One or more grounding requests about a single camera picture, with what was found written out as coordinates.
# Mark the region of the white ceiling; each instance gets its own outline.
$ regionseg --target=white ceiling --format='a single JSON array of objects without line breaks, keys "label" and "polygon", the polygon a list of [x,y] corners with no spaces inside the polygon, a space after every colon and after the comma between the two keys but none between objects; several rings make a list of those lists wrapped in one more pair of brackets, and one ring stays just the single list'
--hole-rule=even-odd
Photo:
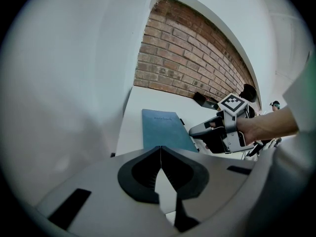
[{"label": "white ceiling", "polygon": [[304,68],[313,47],[312,36],[289,0],[264,0],[275,30],[278,67],[276,74],[293,82]]}]

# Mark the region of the gray device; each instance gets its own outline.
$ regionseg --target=gray device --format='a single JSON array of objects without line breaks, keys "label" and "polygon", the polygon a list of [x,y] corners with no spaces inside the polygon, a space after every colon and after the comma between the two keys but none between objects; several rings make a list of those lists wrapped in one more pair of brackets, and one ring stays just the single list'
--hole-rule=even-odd
[{"label": "gray device", "polygon": [[[218,105],[221,111],[217,113],[217,117],[192,127],[189,135],[202,139],[213,153],[234,153],[253,149],[253,145],[245,145],[244,135],[237,130],[236,125],[237,118],[249,117],[248,102],[231,93]],[[216,124],[216,128],[211,127],[211,122]]]}]

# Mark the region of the blue notebook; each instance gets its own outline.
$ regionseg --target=blue notebook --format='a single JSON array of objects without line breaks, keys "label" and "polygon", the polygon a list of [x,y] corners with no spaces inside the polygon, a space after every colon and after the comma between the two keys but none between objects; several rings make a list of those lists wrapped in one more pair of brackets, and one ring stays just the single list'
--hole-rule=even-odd
[{"label": "blue notebook", "polygon": [[167,146],[198,153],[176,113],[143,109],[142,114],[144,148]]}]

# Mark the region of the white table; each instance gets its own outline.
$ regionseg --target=white table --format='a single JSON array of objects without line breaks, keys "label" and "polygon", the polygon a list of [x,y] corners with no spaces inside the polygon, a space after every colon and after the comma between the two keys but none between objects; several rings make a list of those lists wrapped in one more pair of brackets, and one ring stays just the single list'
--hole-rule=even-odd
[{"label": "white table", "polygon": [[[119,132],[116,155],[143,149],[142,109],[176,112],[189,129],[214,116],[216,110],[201,107],[191,98],[133,86],[125,109],[123,122]],[[213,154],[205,148],[205,143],[195,140],[200,153],[224,158],[241,159],[242,153]]]}]

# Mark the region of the brick wall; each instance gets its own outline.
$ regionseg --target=brick wall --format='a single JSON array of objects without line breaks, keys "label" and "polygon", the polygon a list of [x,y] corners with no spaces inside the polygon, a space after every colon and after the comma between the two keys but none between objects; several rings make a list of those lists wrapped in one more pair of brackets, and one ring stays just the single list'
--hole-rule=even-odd
[{"label": "brick wall", "polygon": [[240,94],[245,83],[254,86],[241,56],[214,24],[175,0],[155,5],[134,85],[186,97],[198,91],[220,101],[230,92]]}]

